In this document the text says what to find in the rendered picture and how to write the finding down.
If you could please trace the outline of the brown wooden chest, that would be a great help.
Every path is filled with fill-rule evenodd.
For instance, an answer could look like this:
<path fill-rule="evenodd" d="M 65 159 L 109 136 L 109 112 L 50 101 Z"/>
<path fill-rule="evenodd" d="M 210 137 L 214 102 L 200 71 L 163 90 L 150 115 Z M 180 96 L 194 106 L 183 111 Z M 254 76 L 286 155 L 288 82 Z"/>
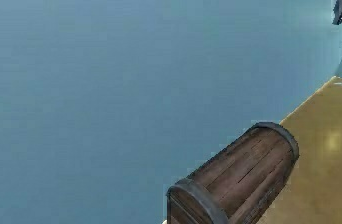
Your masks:
<path fill-rule="evenodd" d="M 298 158 L 286 128 L 258 122 L 169 187 L 166 224 L 256 224 Z"/>

